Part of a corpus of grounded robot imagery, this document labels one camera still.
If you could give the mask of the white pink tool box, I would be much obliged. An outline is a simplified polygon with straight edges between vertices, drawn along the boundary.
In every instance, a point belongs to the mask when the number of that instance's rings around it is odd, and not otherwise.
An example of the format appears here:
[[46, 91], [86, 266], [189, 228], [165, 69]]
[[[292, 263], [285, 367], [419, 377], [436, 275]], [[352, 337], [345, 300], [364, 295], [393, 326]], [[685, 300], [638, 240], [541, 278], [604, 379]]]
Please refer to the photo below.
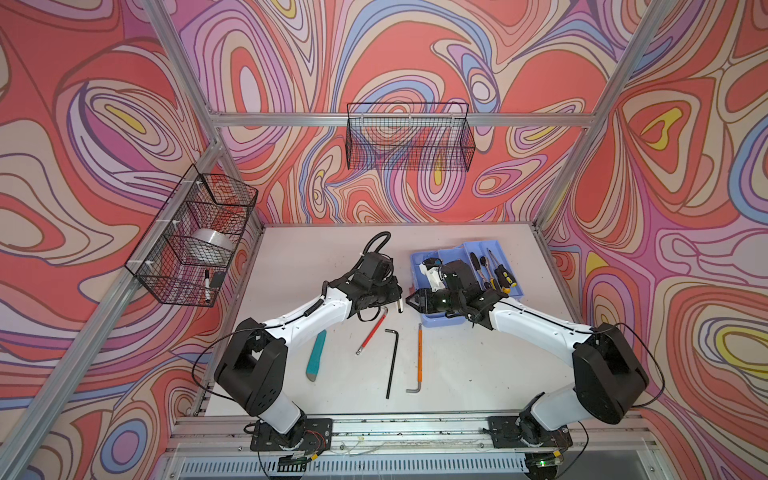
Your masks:
[[524, 293], [501, 244], [469, 241], [458, 247], [413, 253], [413, 288], [405, 303], [426, 328], [458, 325], [483, 313], [496, 300], [520, 300]]

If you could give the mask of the large screwdriver black yellow handle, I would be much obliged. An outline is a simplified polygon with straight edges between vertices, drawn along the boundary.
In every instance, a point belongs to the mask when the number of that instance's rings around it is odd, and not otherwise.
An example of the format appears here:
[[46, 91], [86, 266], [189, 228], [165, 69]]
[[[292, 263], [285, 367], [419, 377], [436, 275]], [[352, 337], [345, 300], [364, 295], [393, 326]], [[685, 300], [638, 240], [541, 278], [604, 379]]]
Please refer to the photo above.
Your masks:
[[486, 252], [487, 263], [492, 272], [493, 284], [499, 291], [510, 295], [512, 293], [512, 289], [517, 286], [516, 278], [503, 263], [498, 261], [490, 249], [487, 249]]

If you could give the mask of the teal utility knife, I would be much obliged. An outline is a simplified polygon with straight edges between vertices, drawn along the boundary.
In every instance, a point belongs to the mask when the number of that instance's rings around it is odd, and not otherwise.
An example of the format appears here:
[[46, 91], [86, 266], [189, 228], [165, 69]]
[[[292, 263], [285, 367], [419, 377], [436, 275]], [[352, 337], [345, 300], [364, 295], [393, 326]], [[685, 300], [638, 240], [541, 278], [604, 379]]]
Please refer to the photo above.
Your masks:
[[315, 338], [310, 357], [305, 369], [305, 376], [310, 382], [315, 382], [320, 370], [322, 353], [325, 346], [327, 331], [321, 331]]

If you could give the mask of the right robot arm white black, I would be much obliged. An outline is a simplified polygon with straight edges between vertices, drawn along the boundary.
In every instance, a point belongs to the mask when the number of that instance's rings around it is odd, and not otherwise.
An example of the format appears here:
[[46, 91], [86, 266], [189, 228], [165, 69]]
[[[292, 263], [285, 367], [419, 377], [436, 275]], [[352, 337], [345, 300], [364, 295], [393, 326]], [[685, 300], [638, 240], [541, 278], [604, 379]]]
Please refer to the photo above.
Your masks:
[[530, 437], [590, 418], [615, 425], [649, 386], [644, 367], [618, 327], [608, 323], [590, 327], [530, 308], [482, 286], [461, 260], [436, 264], [430, 259], [422, 271], [432, 276], [430, 285], [406, 298], [417, 312], [462, 317], [513, 335], [572, 369], [571, 384], [540, 393], [520, 412], [518, 428]]

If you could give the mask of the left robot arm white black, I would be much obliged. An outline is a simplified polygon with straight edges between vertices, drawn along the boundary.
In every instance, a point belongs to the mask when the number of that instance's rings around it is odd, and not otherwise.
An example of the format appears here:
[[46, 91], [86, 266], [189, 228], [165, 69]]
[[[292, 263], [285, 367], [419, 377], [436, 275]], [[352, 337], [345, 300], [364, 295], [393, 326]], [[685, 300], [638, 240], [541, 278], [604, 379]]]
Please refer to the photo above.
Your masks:
[[402, 303], [403, 290], [394, 273], [394, 260], [382, 251], [391, 233], [382, 231], [365, 245], [353, 267], [325, 281], [315, 299], [277, 318], [241, 321], [227, 336], [227, 346], [214, 371], [214, 380], [251, 417], [288, 436], [305, 431], [306, 414], [284, 392], [290, 350], [321, 332], [374, 309], [382, 314]]

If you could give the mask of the red sleeved hex key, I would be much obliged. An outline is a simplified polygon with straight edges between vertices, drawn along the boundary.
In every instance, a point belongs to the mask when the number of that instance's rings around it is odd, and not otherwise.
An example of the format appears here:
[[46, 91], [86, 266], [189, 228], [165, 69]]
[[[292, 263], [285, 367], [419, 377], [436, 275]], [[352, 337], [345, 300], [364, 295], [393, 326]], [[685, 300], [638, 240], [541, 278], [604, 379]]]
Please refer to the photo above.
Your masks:
[[373, 325], [371, 331], [368, 333], [368, 335], [365, 337], [363, 342], [360, 344], [360, 346], [356, 350], [355, 354], [357, 356], [359, 356], [364, 351], [364, 349], [367, 347], [367, 345], [371, 342], [371, 340], [373, 339], [374, 335], [376, 334], [376, 332], [380, 328], [381, 324], [383, 323], [383, 321], [387, 317], [387, 315], [388, 315], [388, 308], [387, 307], [382, 307], [380, 309], [380, 311], [378, 312], [376, 318], [373, 319], [374, 325]]

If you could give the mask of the orange sleeved hex key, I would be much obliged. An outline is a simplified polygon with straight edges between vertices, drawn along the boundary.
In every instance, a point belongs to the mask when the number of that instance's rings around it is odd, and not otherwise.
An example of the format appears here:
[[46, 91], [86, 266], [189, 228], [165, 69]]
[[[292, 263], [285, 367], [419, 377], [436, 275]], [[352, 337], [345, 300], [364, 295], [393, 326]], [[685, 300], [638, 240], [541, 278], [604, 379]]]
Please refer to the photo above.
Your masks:
[[422, 388], [423, 382], [423, 325], [418, 325], [417, 334], [417, 385], [415, 388], [408, 388], [405, 390], [408, 394], [418, 394]]

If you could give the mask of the black hex key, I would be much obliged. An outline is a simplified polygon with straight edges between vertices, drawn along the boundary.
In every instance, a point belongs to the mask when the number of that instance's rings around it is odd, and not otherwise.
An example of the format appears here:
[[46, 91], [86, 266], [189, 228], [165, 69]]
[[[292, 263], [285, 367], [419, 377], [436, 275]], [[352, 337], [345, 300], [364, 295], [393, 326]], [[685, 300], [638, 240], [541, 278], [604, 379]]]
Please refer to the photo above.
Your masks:
[[396, 367], [396, 361], [397, 361], [397, 354], [398, 354], [398, 346], [399, 346], [399, 332], [395, 329], [386, 328], [385, 333], [391, 335], [393, 337], [393, 347], [392, 347], [392, 354], [390, 359], [390, 368], [388, 372], [388, 379], [387, 379], [387, 388], [385, 393], [385, 399], [389, 400], [391, 398], [391, 392], [392, 392], [392, 385], [393, 385], [393, 379], [394, 379], [394, 372]]

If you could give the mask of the silver tape roll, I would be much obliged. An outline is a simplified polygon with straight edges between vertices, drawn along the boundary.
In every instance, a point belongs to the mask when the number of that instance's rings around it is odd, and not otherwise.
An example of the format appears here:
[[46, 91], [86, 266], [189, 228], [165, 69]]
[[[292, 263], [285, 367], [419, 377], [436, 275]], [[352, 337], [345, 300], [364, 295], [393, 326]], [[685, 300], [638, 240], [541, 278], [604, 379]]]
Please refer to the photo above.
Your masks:
[[235, 244], [229, 235], [214, 229], [200, 228], [192, 234], [192, 237], [224, 250], [233, 251], [235, 249]]

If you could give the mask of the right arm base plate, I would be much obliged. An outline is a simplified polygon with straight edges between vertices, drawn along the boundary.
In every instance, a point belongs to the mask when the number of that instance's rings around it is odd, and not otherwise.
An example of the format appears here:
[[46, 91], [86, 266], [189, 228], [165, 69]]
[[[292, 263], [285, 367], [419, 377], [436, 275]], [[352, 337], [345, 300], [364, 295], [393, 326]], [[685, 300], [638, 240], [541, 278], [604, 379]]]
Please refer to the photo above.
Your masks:
[[495, 448], [554, 448], [567, 450], [573, 446], [569, 430], [561, 427], [544, 430], [532, 418], [518, 416], [490, 416], [483, 432], [490, 436]]

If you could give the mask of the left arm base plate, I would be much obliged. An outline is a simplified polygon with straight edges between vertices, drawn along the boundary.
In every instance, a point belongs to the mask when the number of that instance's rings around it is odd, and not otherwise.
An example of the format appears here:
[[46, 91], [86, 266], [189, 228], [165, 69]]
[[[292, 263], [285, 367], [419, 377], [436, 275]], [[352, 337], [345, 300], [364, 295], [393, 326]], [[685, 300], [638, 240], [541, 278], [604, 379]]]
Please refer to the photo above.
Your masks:
[[260, 421], [244, 431], [251, 435], [250, 450], [254, 452], [322, 453], [332, 445], [333, 420], [301, 417], [287, 433]]

